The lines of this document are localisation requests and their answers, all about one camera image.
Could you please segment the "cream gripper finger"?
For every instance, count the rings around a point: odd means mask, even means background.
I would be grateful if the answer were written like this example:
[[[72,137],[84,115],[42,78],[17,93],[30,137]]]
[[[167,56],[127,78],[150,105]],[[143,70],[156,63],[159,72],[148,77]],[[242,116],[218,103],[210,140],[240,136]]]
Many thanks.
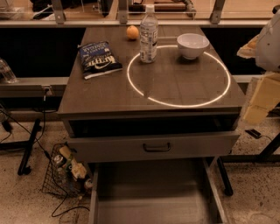
[[[249,101],[243,120],[248,124],[258,124],[280,102],[280,73],[265,73],[257,81],[255,91]]]

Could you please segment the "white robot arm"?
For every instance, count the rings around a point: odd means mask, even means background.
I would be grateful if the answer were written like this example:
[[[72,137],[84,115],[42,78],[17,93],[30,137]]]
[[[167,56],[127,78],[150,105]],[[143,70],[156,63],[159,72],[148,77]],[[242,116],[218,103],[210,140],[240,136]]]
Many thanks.
[[[255,59],[255,64],[265,70],[257,81],[255,91],[243,114],[251,125],[260,123],[280,102],[280,8],[273,8],[273,18],[261,32],[241,47],[237,55]]]

